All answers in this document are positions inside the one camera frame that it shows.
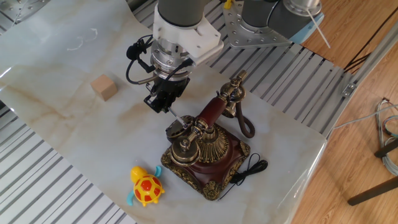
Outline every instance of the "metal grating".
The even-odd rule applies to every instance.
[[[7,107],[0,180],[0,223],[135,223]]]
[[[155,4],[147,1],[134,11],[150,29]],[[247,90],[329,134],[349,101],[341,91],[350,74],[297,44],[233,50],[218,0],[206,6],[205,16],[225,45],[208,66],[228,78],[246,69]],[[135,223],[6,107],[0,110],[0,180],[0,223]]]

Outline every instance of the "silver metal bracket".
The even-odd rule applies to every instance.
[[[253,49],[289,45],[292,42],[269,27],[253,27],[242,19],[243,1],[232,2],[231,9],[225,9],[225,28],[231,47]]]
[[[357,87],[358,87],[358,86],[355,85],[354,83],[349,83],[349,84],[347,84],[346,88],[344,88],[344,90],[343,90],[343,92],[341,93],[341,95],[342,95],[343,97],[345,97],[345,98],[349,98],[349,97],[351,97],[351,96],[353,95],[353,93],[354,93],[354,91],[355,91],[355,89],[356,89]]]

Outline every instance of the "ornate gold trim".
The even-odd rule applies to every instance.
[[[203,196],[205,196],[207,200],[216,200],[221,191],[221,185],[212,180],[203,188]]]
[[[217,125],[214,125],[215,131],[218,133],[215,135],[213,142],[205,142],[202,139],[197,139],[197,143],[201,150],[200,162],[211,163],[222,159],[228,149],[228,138],[225,135],[225,131],[220,129]]]
[[[229,184],[229,182],[231,181],[233,175],[235,175],[235,173],[238,171],[238,169],[241,167],[242,163],[247,159],[248,157],[244,156],[242,157],[234,166],[232,166],[232,168],[229,170],[228,175],[225,177],[223,186],[221,188],[221,190],[224,190],[226,188],[226,186]]]
[[[163,153],[162,158],[160,159],[162,165],[168,169],[170,169],[175,175],[181,178],[184,182],[189,184],[193,189],[197,192],[201,193],[201,188],[199,187],[198,181],[187,171],[185,171],[181,167],[171,165],[171,147],[168,148],[165,153]]]
[[[250,155],[250,146],[242,141],[241,141],[241,149],[242,149],[244,156],[247,157]]]

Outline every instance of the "white table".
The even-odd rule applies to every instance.
[[[252,94],[243,101],[243,112],[256,126],[253,139],[239,133],[236,119],[220,118],[218,124],[269,162],[264,172],[210,202],[164,169],[160,180],[166,193],[159,204],[127,205],[130,169],[140,165],[153,172],[160,165],[170,146],[164,130],[174,118],[153,112],[142,102],[145,87],[124,79],[126,49],[150,30],[123,0],[52,0],[8,33],[0,41],[0,99],[138,223],[289,223],[293,218],[326,139]],[[102,73],[119,88],[107,102],[90,87]],[[131,76],[147,75],[135,64]],[[196,116],[228,82],[206,66],[191,79],[173,105],[180,115]]]

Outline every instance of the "yellow toy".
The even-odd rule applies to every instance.
[[[162,168],[156,167],[155,175],[150,175],[148,172],[139,166],[131,169],[131,181],[134,183],[134,190],[127,196],[127,203],[132,206],[132,198],[136,196],[142,206],[147,206],[148,203],[158,203],[159,197],[165,191],[158,177],[162,174]]]

